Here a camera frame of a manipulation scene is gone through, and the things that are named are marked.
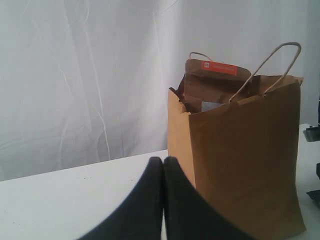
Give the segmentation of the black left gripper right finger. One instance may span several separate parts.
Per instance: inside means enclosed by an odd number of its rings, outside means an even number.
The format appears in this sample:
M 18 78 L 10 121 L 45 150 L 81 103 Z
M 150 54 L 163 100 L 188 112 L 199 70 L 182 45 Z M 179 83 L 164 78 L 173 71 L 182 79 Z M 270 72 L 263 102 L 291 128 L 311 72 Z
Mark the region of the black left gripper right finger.
M 163 162 L 164 218 L 168 240 L 249 240 L 197 192 L 177 158 Z

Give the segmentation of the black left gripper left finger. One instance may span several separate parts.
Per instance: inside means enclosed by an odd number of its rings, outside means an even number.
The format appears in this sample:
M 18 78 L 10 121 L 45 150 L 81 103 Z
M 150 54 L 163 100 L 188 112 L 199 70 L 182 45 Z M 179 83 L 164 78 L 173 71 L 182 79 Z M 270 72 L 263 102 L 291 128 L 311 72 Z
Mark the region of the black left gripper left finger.
M 125 200 L 80 239 L 160 240 L 163 207 L 163 162 L 153 156 Z

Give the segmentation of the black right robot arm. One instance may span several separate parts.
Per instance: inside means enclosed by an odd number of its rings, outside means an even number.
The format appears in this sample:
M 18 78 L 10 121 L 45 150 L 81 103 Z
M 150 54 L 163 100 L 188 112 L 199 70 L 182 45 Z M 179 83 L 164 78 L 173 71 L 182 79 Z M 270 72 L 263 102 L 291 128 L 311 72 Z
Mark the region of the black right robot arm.
M 315 164 L 315 174 L 320 178 L 320 103 L 318 102 L 318 121 L 316 126 L 310 125 L 303 131 L 303 135 L 308 143 L 314 143 L 312 150 L 308 153 L 313 154 L 313 163 Z M 320 190 L 311 190 L 306 193 L 309 198 L 320 207 Z

